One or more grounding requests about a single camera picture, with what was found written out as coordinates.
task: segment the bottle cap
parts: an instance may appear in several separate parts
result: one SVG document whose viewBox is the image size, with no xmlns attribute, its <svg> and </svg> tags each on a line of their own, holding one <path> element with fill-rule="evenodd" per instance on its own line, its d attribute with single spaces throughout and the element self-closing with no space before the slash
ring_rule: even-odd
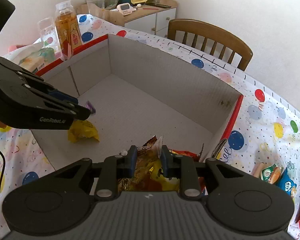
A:
<svg viewBox="0 0 300 240">
<path fill-rule="evenodd" d="M 70 7 L 70 6 L 72 6 L 70 0 L 56 4 L 57 10 L 62 10 L 64 8 L 67 8 L 67 7 Z"/>
</svg>

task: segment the yellow snack bag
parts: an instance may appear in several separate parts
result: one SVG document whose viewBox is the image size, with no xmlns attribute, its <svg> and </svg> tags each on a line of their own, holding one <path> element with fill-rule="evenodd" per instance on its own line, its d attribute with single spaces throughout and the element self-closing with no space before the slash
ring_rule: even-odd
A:
<svg viewBox="0 0 300 240">
<path fill-rule="evenodd" d="M 87 120 L 75 120 L 68 130 L 68 140 L 73 143 L 81 138 L 91 137 L 99 141 L 98 130 Z"/>
</svg>

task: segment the chair backrest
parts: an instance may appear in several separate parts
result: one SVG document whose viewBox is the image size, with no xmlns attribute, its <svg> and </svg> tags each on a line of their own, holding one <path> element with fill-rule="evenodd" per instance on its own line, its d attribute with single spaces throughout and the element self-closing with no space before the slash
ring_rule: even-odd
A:
<svg viewBox="0 0 300 240">
<path fill-rule="evenodd" d="M 210 55 L 214 54 L 217 43 L 221 43 L 223 45 L 223 48 L 220 52 L 219 59 L 223 58 L 226 48 L 231 49 L 232 53 L 228 60 L 229 64 L 232 63 L 234 54 L 238 53 L 242 57 L 242 59 L 240 60 L 237 67 L 243 71 L 245 71 L 248 63 L 253 56 L 252 50 L 241 39 L 239 39 L 232 33 L 209 23 L 192 19 L 171 20 L 168 27 L 168 39 L 175 41 L 177 31 L 185 32 L 182 41 L 183 44 L 186 44 L 188 33 L 195 34 L 191 45 L 192 48 L 195 48 L 196 46 L 198 35 L 203 36 L 204 41 L 201 47 L 201 51 L 204 51 L 208 39 L 213 40 L 214 43 L 210 51 Z"/>
</svg>

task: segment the blue snack bag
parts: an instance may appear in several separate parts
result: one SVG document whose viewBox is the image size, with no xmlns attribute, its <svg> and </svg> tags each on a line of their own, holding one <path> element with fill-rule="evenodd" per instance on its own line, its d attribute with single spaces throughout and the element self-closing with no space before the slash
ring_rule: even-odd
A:
<svg viewBox="0 0 300 240">
<path fill-rule="evenodd" d="M 276 185 L 284 190 L 291 198 L 294 198 L 297 185 L 290 179 L 287 168 L 283 171 Z"/>
</svg>

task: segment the screw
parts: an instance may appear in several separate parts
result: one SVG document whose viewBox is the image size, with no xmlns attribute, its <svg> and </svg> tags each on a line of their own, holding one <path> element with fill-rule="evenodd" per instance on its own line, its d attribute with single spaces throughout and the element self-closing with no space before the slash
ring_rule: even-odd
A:
<svg viewBox="0 0 300 240">
<path fill-rule="evenodd" d="M 109 189 L 100 189 L 97 191 L 97 196 L 99 197 L 111 197 L 112 191 Z"/>
<path fill-rule="evenodd" d="M 194 188 L 186 189 L 184 193 L 187 197 L 197 197 L 200 195 L 200 191 Z"/>
</svg>

